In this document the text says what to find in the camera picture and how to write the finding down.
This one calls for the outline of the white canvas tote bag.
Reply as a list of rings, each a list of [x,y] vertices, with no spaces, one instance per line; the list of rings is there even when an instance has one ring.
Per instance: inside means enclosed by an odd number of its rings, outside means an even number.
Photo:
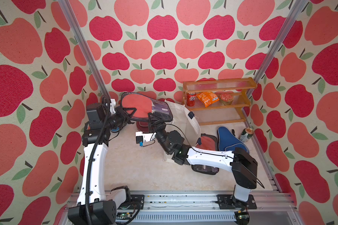
[[[204,155],[202,150],[196,147],[198,139],[201,137],[201,128],[195,119],[193,112],[189,111],[185,106],[165,101],[173,114],[173,120],[167,122],[165,130],[167,132],[177,130],[185,139],[184,144],[190,146],[187,161],[190,165],[198,165],[202,162]],[[164,153],[164,161],[174,163],[166,153]]]

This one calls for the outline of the blue paddle case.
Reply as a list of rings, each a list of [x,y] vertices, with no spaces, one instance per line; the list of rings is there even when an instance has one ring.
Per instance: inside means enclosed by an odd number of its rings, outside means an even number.
[[[113,128],[110,130],[112,133],[117,133],[120,131],[120,128],[119,127],[116,127],[116,128]]]
[[[219,151],[235,151],[241,148],[250,153],[247,146],[240,141],[227,127],[221,126],[217,129]]]

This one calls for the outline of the maroon paddle case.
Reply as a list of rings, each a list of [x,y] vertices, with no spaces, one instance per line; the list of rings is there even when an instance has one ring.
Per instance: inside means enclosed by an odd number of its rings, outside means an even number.
[[[150,122],[143,122],[143,121],[138,121],[136,122],[137,130],[141,131],[143,133],[154,133],[155,129]]]

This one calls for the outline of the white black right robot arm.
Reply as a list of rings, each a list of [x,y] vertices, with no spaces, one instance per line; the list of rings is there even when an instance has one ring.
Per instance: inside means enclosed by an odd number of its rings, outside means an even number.
[[[247,147],[235,143],[226,146],[233,147],[233,150],[223,152],[200,149],[184,144],[186,137],[177,130],[167,132],[165,130],[167,125],[162,120],[149,122],[152,135],[148,141],[156,139],[176,164],[210,166],[233,173],[236,185],[228,205],[233,209],[245,210],[251,190],[256,189],[257,184],[262,185],[257,178],[258,163],[250,156]]]

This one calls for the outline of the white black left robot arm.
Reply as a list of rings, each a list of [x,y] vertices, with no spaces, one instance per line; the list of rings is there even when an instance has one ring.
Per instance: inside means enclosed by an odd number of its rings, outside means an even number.
[[[102,96],[99,103],[87,106],[89,121],[85,124],[84,173],[77,204],[68,209],[68,220],[74,225],[114,225],[121,206],[133,206],[130,223],[138,215],[141,202],[132,200],[127,186],[117,187],[106,195],[104,188],[105,158],[113,129],[123,128],[131,119],[127,110],[116,107],[114,99]]]

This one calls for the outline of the orange snack bag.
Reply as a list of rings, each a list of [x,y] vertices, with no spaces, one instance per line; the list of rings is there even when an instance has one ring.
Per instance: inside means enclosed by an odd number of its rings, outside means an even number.
[[[201,92],[197,94],[197,99],[207,108],[219,101],[219,97],[213,92]]]

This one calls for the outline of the red soda can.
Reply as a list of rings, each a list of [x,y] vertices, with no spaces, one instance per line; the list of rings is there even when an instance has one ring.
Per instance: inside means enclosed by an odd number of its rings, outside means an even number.
[[[196,92],[188,92],[186,94],[186,105],[188,107],[193,107],[195,105],[196,96]]]

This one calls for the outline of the wooden two-tier shelf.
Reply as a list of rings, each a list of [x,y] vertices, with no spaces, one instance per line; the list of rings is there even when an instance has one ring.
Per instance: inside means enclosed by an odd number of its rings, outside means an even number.
[[[245,122],[247,117],[243,108],[250,107],[251,102],[247,92],[255,90],[257,83],[253,78],[235,78],[217,81],[197,81],[183,83],[183,103],[189,111],[193,111],[198,123],[204,125],[225,124]],[[204,103],[195,100],[194,106],[190,107],[186,103],[188,93],[202,93],[211,91],[218,97],[223,93],[228,93],[233,97],[230,105],[224,105],[220,101],[206,107]]]

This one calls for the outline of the red lidded round tin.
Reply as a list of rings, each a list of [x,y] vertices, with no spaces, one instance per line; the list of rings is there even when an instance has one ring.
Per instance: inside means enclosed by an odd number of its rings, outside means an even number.
[[[233,101],[234,101],[234,97],[229,93],[223,93],[223,94],[220,95],[220,102],[224,106],[231,105]]]

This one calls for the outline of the green label drink can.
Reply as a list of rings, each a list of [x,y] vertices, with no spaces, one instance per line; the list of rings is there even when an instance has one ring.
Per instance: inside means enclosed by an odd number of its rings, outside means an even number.
[[[245,128],[241,132],[239,139],[241,142],[245,143],[249,141],[253,135],[254,135],[254,130],[252,128]]]

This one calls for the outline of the aluminium front rail frame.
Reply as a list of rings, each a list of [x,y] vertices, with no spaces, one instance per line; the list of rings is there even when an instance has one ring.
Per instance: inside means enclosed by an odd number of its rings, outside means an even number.
[[[218,195],[230,191],[134,191],[143,195],[143,208],[133,225],[234,225],[234,210],[220,209]],[[251,225],[303,225],[289,194],[252,191]]]

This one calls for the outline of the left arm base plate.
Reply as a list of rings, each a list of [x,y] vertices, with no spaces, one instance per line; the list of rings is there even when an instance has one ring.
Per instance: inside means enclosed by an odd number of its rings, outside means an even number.
[[[143,209],[144,207],[144,195],[133,195],[131,194],[131,197],[124,202],[121,202],[122,198],[117,197],[115,195],[107,195],[106,200],[113,200],[115,201],[117,210],[134,210],[134,209]]]

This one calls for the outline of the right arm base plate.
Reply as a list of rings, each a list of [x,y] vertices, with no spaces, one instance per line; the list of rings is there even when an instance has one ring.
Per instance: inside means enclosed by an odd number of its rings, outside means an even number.
[[[217,195],[216,204],[221,210],[256,210],[257,205],[253,195],[249,195],[248,201],[237,200],[233,195]]]

